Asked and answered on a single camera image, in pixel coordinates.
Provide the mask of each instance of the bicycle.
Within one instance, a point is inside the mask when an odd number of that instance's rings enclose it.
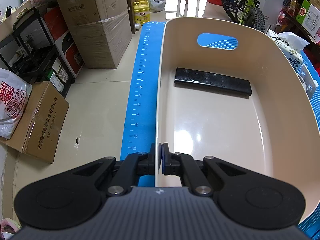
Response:
[[[221,0],[230,19],[238,24],[249,26],[264,33],[265,24],[258,0]]]

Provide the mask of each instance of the remote control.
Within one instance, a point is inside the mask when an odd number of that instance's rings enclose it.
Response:
[[[252,95],[249,80],[199,70],[178,67],[174,82],[231,90],[248,96]]]

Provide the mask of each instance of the white container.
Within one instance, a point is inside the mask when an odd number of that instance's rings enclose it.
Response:
[[[201,33],[235,37],[233,50],[202,47]],[[175,86],[177,67],[248,79],[250,97]],[[202,160],[212,155],[286,181],[306,199],[306,218],[320,197],[320,136],[310,101],[279,47],[232,22],[179,17],[167,22],[161,50],[156,145]],[[181,185],[156,170],[156,186]]]

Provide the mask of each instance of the taped cardboard box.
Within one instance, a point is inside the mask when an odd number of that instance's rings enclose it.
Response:
[[[57,0],[69,27],[94,23],[121,14],[127,0]]]
[[[25,111],[9,140],[0,141],[21,153],[53,163],[68,102],[50,81],[32,84]]]
[[[69,31],[87,68],[117,68],[132,38],[128,10]]]

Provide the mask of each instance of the black metal rack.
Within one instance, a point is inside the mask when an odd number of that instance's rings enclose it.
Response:
[[[39,24],[47,38],[47,40],[49,41],[50,44],[50,50],[49,53],[47,54],[47,56],[45,57],[45,59],[43,60],[43,62],[41,62],[40,64],[38,64],[38,62],[36,61],[36,59],[34,58],[34,56],[32,55],[31,51],[29,51],[28,47],[26,46],[26,44],[24,43],[23,39],[21,38],[20,34],[34,21],[38,20]],[[6,38],[4,38],[2,41],[0,41],[0,49],[3,48],[4,46],[6,46],[7,44],[9,44],[12,41],[15,41],[17,43],[18,46],[22,46],[26,53],[28,54],[28,56],[30,57],[32,63],[34,64],[34,69],[32,71],[28,71],[28,72],[22,72],[22,73],[16,73],[12,67],[9,66],[9,64],[7,63],[7,61],[3,58],[3,56],[0,53],[0,59],[4,62],[4,64],[6,65],[6,67],[13,73],[17,74],[20,78],[36,78],[36,82],[41,81],[43,79],[45,80],[49,80],[49,78],[46,75],[46,70],[49,69],[50,66],[50,61],[52,60],[52,58],[58,58],[62,64],[62,67],[64,68],[64,70],[68,73],[68,80],[65,83],[64,89],[61,92],[61,95],[63,97],[66,97],[68,90],[71,86],[71,84],[73,84],[75,82],[75,79],[72,77],[72,73],[70,72],[70,70],[68,69],[66,63],[64,62],[63,58],[61,57],[61,55],[59,54],[59,51],[57,49],[57,47],[55,46],[55,44],[52,42],[46,28],[44,27],[44,24],[41,20],[40,17],[40,13],[36,8],[31,8],[28,11],[24,12],[21,17],[19,17],[17,19],[17,21],[13,24],[12,26],[13,32]]]

